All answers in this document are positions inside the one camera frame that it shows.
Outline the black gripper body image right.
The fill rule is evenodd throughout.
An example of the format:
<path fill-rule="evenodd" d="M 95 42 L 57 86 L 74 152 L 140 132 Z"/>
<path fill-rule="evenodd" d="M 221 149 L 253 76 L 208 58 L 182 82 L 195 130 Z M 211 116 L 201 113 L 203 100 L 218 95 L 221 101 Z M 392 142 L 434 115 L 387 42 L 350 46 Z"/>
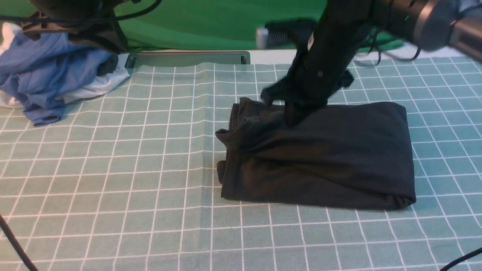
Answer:
<path fill-rule="evenodd" d="M 262 91 L 262 101 L 268 106 L 276 100 L 326 105 L 336 91 L 353 82 L 347 67 L 371 31 L 369 23 L 341 23 L 322 16 L 308 42 L 296 47 L 287 74 Z"/>

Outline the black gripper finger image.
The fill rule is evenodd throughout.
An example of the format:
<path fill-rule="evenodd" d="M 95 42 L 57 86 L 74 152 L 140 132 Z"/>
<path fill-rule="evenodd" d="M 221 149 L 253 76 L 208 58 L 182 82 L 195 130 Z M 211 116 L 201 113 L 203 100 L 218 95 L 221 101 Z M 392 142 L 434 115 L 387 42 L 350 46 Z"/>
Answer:
<path fill-rule="evenodd" d="M 289 127 L 299 125 L 305 118 L 320 109 L 320 105 L 285 102 L 284 121 Z"/>

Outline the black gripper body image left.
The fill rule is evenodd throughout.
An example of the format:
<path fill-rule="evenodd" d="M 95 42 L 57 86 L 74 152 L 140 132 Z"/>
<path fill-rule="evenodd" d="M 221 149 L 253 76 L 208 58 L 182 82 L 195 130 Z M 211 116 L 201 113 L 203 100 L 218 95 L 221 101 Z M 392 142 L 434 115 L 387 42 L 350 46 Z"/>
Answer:
<path fill-rule="evenodd" d="M 81 20 L 115 17 L 113 8 L 42 8 L 31 19 Z M 23 33 L 38 40 L 44 33 L 67 33 L 74 44 L 98 47 L 110 53 L 127 52 L 128 41 L 118 22 L 109 23 L 21 23 Z"/>

